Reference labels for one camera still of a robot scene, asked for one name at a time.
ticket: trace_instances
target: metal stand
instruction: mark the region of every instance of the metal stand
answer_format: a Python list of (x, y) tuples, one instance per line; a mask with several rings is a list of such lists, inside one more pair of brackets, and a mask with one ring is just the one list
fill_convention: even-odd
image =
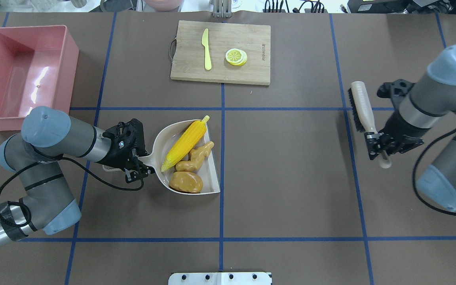
[(231, 18), (232, 17), (232, 0), (210, 0), (214, 5), (212, 15), (214, 18)]
[(272, 285), (271, 272), (204, 272), (172, 274), (168, 285)]

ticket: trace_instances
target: white dustpan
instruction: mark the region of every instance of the white dustpan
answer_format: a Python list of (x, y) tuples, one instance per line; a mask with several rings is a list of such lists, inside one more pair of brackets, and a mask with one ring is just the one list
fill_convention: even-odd
[[(172, 192), (183, 195), (204, 195), (219, 193), (221, 192), (221, 190), (219, 187), (219, 180), (217, 178), (216, 166), (214, 164), (214, 154), (212, 152), (210, 153), (209, 157), (205, 159), (204, 163), (201, 165), (201, 168), (197, 171), (198, 176), (200, 176), (201, 180), (203, 180), (203, 189), (200, 193), (183, 193), (175, 191), (174, 189), (170, 188), (170, 178), (172, 178), (172, 174), (175, 170), (175, 167), (170, 168), (164, 173), (160, 171), (161, 165), (163, 164), (163, 161), (165, 160), (168, 151), (172, 148), (173, 144), (175, 144), (175, 142), (179, 140), (179, 137), (194, 121), (198, 120), (178, 122), (169, 125), (168, 127), (161, 130), (160, 133), (158, 133), (156, 139), (154, 140), (154, 145), (152, 146), (152, 153), (148, 156), (139, 157), (139, 159), (143, 162), (143, 164), (152, 166), (152, 168), (156, 170), (156, 175), (158, 176), (163, 186), (165, 186), (168, 190)], [(207, 127), (205, 135), (200, 139), (195, 148), (203, 146), (208, 141), (210, 141), (210, 134), (209, 128)]]

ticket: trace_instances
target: toy corn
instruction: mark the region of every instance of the toy corn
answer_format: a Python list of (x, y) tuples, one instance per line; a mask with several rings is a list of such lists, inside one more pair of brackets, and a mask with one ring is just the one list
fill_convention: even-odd
[(161, 172), (172, 168), (179, 162), (183, 157), (188, 154), (192, 148), (198, 143), (207, 131), (207, 121), (210, 119), (209, 116), (205, 116), (201, 121), (194, 121), (179, 137), (179, 140), (172, 146), (172, 149), (168, 152), (161, 166)]

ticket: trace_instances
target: brown table surface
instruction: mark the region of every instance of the brown table surface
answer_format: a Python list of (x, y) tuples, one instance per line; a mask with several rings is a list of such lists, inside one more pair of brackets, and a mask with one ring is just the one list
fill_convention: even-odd
[[(220, 21), (208, 12), (0, 13), (0, 27), (68, 26), (80, 48), (73, 117), (103, 129), (140, 119), (150, 152), (165, 126), (210, 115), (222, 189), (177, 195), (152, 176), (121, 192), (61, 162), (81, 221), (1, 248), (0, 284), (158, 285), (172, 272), (219, 269), (272, 272), (275, 285), (456, 284), (456, 218), (411, 189), (420, 151), (395, 155), (390, 169), (369, 161), (346, 99), (352, 81), (365, 81), (382, 127), (392, 111), (378, 86), (417, 81), (456, 44), (456, 15), (237, 12), (226, 21), (272, 26), (269, 87), (172, 81), (179, 20)], [(424, 139), (454, 127), (447, 115)], [(13, 133), (0, 132), (0, 144)], [(125, 185), (121, 173), (90, 169)], [(0, 166), (0, 185), (9, 176)], [(14, 181), (2, 200), (23, 195)]]

